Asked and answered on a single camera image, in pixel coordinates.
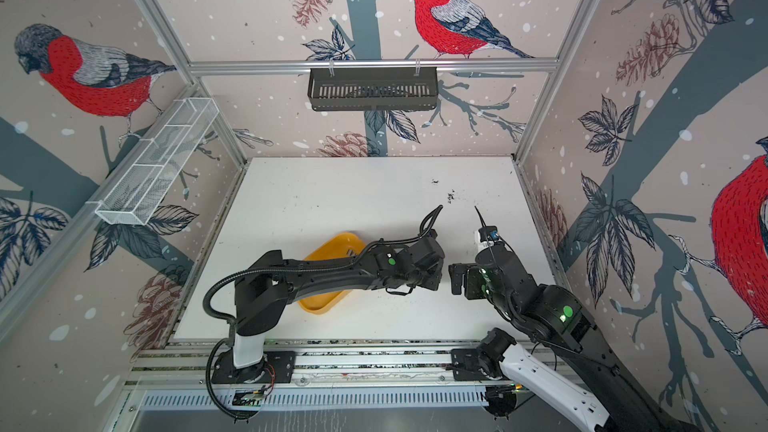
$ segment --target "yellow tray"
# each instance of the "yellow tray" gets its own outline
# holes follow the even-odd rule
[[[335,236],[320,248],[307,255],[304,260],[327,260],[329,258],[351,257],[360,254],[365,246],[366,244],[360,240],[357,235],[351,234],[350,232],[344,232]],[[299,305],[302,309],[311,314],[324,314],[349,292],[350,291],[340,291],[313,295],[312,297],[301,299]]]

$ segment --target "black metal shelf basket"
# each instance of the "black metal shelf basket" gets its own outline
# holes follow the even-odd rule
[[[312,69],[312,109],[432,110],[437,107],[437,68],[367,67]]]

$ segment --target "bird head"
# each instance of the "bird head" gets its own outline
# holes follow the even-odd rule
[[[22,30],[16,36],[13,44],[18,56],[18,63],[22,65],[24,72],[30,73],[39,70],[43,73],[51,73],[51,62],[48,60],[48,44],[61,37],[62,32],[50,25],[34,24]]]
[[[758,140],[755,144],[763,147],[766,150],[766,154],[768,154],[768,137],[763,137],[763,139]]]

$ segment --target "gray floor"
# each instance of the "gray floor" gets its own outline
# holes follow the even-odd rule
[[[132,432],[494,432],[578,429],[538,397],[509,417],[494,420],[483,408],[346,409],[263,412],[237,425],[218,410],[151,411],[139,415]]]

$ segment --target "white tabletop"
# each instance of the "white tabletop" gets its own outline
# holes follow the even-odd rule
[[[282,249],[284,258],[302,259],[340,232],[354,232],[364,242],[412,237],[440,204],[445,208],[434,229],[446,260],[437,291],[417,288],[399,297],[355,290],[322,315],[289,304],[267,337],[474,340],[500,327],[523,338],[486,301],[451,295],[448,276],[449,264],[474,262],[476,205],[528,272],[540,283],[554,283],[512,160],[393,157],[254,159],[174,339],[225,337],[226,323],[203,312],[202,298],[213,283],[248,268],[264,252]],[[234,286],[220,290],[212,305],[234,314]]]

